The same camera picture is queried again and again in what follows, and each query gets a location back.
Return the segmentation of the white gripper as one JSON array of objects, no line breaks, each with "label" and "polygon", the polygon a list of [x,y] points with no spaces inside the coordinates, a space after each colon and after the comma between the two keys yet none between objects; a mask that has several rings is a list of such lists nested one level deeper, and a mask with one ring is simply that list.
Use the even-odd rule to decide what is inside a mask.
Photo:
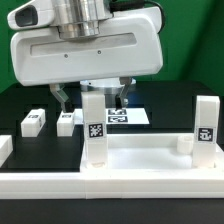
[{"label": "white gripper", "polygon": [[82,80],[120,78],[125,97],[131,76],[156,74],[163,66],[157,7],[116,12],[99,23],[93,38],[65,41],[55,27],[20,31],[11,39],[10,50],[16,79],[24,86],[50,84],[50,91],[64,113],[74,111],[63,84]]}]

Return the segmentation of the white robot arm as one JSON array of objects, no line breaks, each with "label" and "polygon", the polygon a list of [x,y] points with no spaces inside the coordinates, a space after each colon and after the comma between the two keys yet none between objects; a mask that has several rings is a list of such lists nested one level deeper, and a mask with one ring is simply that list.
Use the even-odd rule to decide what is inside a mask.
[{"label": "white robot arm", "polygon": [[10,49],[15,77],[24,86],[48,85],[70,112],[66,83],[117,78],[121,109],[136,76],[163,66],[159,33],[164,10],[153,0],[30,0],[14,9]]}]

